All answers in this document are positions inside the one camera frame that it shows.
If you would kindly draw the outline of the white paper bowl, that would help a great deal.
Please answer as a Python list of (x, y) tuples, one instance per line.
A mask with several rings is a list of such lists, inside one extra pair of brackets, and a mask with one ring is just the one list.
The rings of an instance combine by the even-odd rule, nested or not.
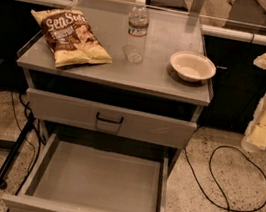
[(216, 66), (213, 62), (206, 56), (195, 52), (176, 52), (171, 56), (170, 64), (178, 77), (186, 82), (200, 82), (216, 74)]

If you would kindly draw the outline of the black table leg frame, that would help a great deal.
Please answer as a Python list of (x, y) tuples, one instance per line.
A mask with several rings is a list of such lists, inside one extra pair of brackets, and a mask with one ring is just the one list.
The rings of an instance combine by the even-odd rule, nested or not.
[(7, 173), (10, 171), (11, 166), (17, 158), (17, 154), (19, 153), (19, 149), (21, 148), (24, 140), (27, 137), (28, 132), (31, 131), (34, 125), (34, 116), (32, 113), (28, 115), (27, 123), (24, 125), (23, 129), (20, 131), (20, 134), (16, 141), (6, 141), (0, 140), (0, 150), (8, 151), (8, 155), (3, 162), (3, 165), (0, 167), (0, 189), (4, 190), (7, 188), (7, 181), (5, 177)]

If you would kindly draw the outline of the clear plastic water bottle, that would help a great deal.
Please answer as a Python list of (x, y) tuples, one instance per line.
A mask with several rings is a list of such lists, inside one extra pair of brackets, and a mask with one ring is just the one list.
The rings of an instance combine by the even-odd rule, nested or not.
[(128, 36), (124, 55), (133, 64), (143, 61), (143, 49), (145, 37), (149, 26), (149, 11), (147, 10), (146, 0), (135, 0), (135, 4), (130, 8), (128, 18)]

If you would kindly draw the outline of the brown yellow chip bag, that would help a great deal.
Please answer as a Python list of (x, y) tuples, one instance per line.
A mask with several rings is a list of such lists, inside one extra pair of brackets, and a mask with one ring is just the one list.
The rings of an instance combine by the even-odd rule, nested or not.
[(51, 9), (31, 13), (42, 28), (56, 68), (112, 62), (82, 11)]

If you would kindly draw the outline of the open middle grey drawer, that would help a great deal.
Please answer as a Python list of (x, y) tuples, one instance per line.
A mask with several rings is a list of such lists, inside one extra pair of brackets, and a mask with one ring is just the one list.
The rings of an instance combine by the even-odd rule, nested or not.
[(52, 135), (12, 212), (165, 212), (168, 157), (102, 150)]

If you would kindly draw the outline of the grey metal drawer cabinet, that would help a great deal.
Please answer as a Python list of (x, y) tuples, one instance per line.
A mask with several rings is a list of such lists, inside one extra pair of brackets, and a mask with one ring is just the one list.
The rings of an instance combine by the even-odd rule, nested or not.
[[(44, 40), (38, 40), (25, 48), (18, 59), (26, 75), (28, 89), (171, 117), (197, 125), (201, 110), (211, 101), (210, 83), (187, 83), (178, 77), (170, 64), (170, 58), (176, 52), (200, 52), (204, 48), (197, 19), (180, 12), (154, 10), (150, 14), (145, 37), (143, 61), (134, 64), (127, 60), (123, 51), (128, 36), (128, 6), (102, 0), (83, 0), (78, 8), (110, 54), (112, 62), (56, 68), (48, 45)], [(102, 150), (136, 151), (140, 157), (165, 155), (168, 157), (168, 177), (186, 146), (175, 148), (151, 144), (38, 120), (47, 143), (52, 135), (61, 135)]]

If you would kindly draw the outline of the closed upper grey drawer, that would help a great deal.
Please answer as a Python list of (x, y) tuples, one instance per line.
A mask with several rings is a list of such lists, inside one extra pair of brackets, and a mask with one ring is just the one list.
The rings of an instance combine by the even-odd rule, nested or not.
[(100, 102), (27, 90), (34, 116), (44, 121), (114, 134), (151, 144), (183, 148), (196, 130), (195, 123), (124, 109)]

